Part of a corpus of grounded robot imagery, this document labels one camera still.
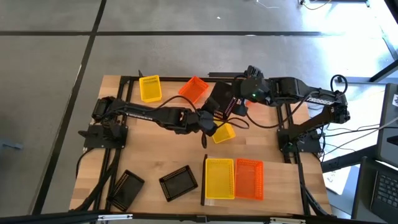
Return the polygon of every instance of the desk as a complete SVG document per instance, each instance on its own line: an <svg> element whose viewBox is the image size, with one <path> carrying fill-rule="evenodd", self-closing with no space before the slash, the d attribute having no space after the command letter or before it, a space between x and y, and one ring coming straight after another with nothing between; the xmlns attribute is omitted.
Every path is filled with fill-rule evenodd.
<svg viewBox="0 0 398 224"><path fill-rule="evenodd" d="M104 76L99 98L116 96L120 76ZM162 82L162 101L177 95L185 82ZM199 108L210 94L214 82L208 82L209 89L196 103ZM122 99L126 97L125 86ZM144 103L141 101L138 82L134 82L131 102L156 107L161 101ZM175 99L167 106L190 105L183 99ZM275 108L251 104L250 114L255 121L263 125L277 122ZM294 114L299 124L309 119L306 106ZM122 150L118 177L128 169L145 180L145 184L128 212L134 213L176 213L209 215L289 215L302 214L302 201L299 187L297 165L285 164L279 151L276 129L261 129L251 124L250 129L234 128L236 137L215 144L208 137L208 147L200 144L201 133L176 135L158 127L155 123L136 118L128 118L129 126L126 147ZM237 198L235 200L206 200L200 205L203 157L246 158L264 161L264 200L253 201ZM100 176L104 149L95 149L87 154L80 164L78 178L70 202L70 208L76 208L89 195ZM318 159L308 153L301 153L305 183L309 191L325 211L331 213L323 182L322 170ZM199 187L195 190L167 202L159 184L159 178L185 165L189 165ZM100 208L104 208L108 184L104 186Z"/></svg>

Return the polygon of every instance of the yellow basket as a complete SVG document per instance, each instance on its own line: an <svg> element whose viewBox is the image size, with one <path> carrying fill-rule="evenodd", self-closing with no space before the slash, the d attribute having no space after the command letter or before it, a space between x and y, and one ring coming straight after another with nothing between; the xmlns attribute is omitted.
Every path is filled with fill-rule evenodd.
<svg viewBox="0 0 398 224"><path fill-rule="evenodd" d="M222 124L221 121L215 121L217 126L220 126ZM212 136L214 143L218 144L220 142L223 142L225 140L229 140L231 138L235 138L235 132L234 129L232 128L232 125L230 124L224 124L220 128L217 129L216 133Z"/></svg>
<svg viewBox="0 0 398 224"><path fill-rule="evenodd" d="M145 103L155 102L162 99L160 79L158 75L143 77L139 79L139 91L141 100Z"/></svg>
<svg viewBox="0 0 398 224"><path fill-rule="evenodd" d="M209 199L234 199L234 160L207 159L205 196Z"/></svg>

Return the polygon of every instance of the black plastic tray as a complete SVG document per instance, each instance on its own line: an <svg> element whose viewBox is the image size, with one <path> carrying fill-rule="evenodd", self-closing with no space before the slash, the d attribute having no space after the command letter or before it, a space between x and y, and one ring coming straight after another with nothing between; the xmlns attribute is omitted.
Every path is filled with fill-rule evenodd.
<svg viewBox="0 0 398 224"><path fill-rule="evenodd" d="M159 179L168 202L198 187L191 168L185 166Z"/></svg>
<svg viewBox="0 0 398 224"><path fill-rule="evenodd" d="M136 174L125 170L107 200L116 208L125 212L136 198L144 182Z"/></svg>

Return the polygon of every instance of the small yellow bin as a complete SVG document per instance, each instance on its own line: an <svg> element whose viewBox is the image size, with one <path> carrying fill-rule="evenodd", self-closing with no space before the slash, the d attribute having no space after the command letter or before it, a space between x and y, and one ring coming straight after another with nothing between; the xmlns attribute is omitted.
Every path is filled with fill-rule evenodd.
<svg viewBox="0 0 398 224"><path fill-rule="evenodd" d="M215 121L217 126L220 126L222 124L221 121ZM217 129L216 133L212 136L214 143L218 144L220 142L223 142L225 140L229 140L231 138L235 138L235 132L234 129L232 128L232 125L230 124L224 124L220 128Z"/></svg>
<svg viewBox="0 0 398 224"><path fill-rule="evenodd" d="M155 102L162 99L162 89L158 75L142 77L139 79L139 91L141 100L145 103Z"/></svg>
<svg viewBox="0 0 398 224"><path fill-rule="evenodd" d="M207 159L205 196L209 199L234 199L234 160Z"/></svg>

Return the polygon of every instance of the orange plastic tray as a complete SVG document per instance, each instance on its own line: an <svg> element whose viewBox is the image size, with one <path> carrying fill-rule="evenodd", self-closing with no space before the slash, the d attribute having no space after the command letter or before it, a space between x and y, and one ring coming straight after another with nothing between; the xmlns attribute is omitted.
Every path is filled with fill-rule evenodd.
<svg viewBox="0 0 398 224"><path fill-rule="evenodd" d="M235 196L263 200L262 161L236 159Z"/></svg>
<svg viewBox="0 0 398 224"><path fill-rule="evenodd" d="M181 88L178 93L179 95L187 97L192 103L196 103L207 88L209 88L207 83L194 76Z"/></svg>

